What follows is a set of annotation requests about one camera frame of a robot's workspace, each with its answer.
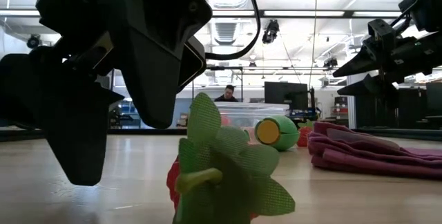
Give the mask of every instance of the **pink cloth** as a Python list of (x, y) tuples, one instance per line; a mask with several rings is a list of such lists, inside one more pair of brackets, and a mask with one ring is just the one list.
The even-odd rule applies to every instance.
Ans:
[(323, 169), (442, 179), (442, 150), (405, 149), (335, 124), (315, 122), (308, 147), (311, 163)]

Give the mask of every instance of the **fluorescent light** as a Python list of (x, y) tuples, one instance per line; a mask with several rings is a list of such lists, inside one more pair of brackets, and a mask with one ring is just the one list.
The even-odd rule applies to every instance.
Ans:
[(399, 17), (401, 12), (354, 12), (354, 17)]
[[(316, 11), (317, 17), (341, 17), (344, 15), (343, 11), (330, 11), (330, 10), (318, 10)], [(314, 17), (315, 12), (313, 10), (266, 10), (264, 16), (267, 17)]]
[(38, 10), (0, 10), (0, 17), (40, 17)]
[(255, 12), (252, 10), (213, 10), (213, 17), (225, 16), (253, 16)]

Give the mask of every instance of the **black monitor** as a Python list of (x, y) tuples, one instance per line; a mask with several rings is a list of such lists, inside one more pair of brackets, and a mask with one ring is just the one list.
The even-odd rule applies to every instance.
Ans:
[(289, 104), (292, 110), (307, 110), (309, 94), (306, 84), (265, 82), (265, 103)]
[(442, 115), (442, 83), (427, 83), (427, 111), (428, 115)]

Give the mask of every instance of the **person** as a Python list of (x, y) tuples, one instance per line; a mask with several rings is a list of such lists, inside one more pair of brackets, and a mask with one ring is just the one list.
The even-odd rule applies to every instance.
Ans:
[(238, 100), (233, 96), (235, 88), (232, 85), (227, 85), (224, 90), (224, 94), (215, 99), (215, 102), (238, 102)]

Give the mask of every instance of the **ceiling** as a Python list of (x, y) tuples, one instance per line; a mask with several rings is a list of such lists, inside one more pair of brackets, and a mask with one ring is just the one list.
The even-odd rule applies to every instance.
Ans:
[[(35, 9), (36, 0), (0, 0), (1, 9)], [(328, 57), (336, 57), (338, 63), (344, 64), (351, 59), (354, 50), (348, 49), (349, 45), (360, 45), (363, 37), (367, 34), (367, 23), (370, 12), (366, 12), (364, 18), (353, 15), (351, 18), (324, 18), (319, 17), (319, 10), (335, 11), (384, 11), (377, 12), (376, 16), (385, 16), (391, 21), (392, 16), (397, 15), (398, 3), (401, 0), (257, 0), (260, 10), (279, 10), (276, 14), (280, 18), (280, 33), (275, 42), (269, 45), (262, 45), (260, 38), (254, 49), (240, 60), (232, 61), (229, 66), (247, 66), (251, 57), (254, 58), (257, 66), (295, 66), (310, 67), (312, 61), (322, 66), (323, 60)], [(250, 0), (210, 0), (215, 10), (250, 10)], [(310, 11), (310, 17), (292, 18), (295, 15), (302, 15)], [(271, 17), (262, 19), (264, 29)], [(30, 34), (41, 34), (41, 38), (54, 42), (59, 38), (53, 31), (42, 26), (38, 18), (30, 17), (9, 17), (6, 19), (6, 31), (18, 37), (28, 37)], [(206, 52), (213, 53), (234, 53), (243, 49), (256, 33), (256, 21), (253, 15), (244, 17), (213, 18), (195, 36), (204, 44)], [(416, 28), (411, 27), (405, 35), (422, 35), (417, 33)], [(220, 39), (230, 39), (232, 45), (220, 45)], [(269, 71), (259, 70), (247, 73), (266, 73)], [(298, 80), (293, 71), (279, 71), (278, 74), (292, 73), (288, 80)]]

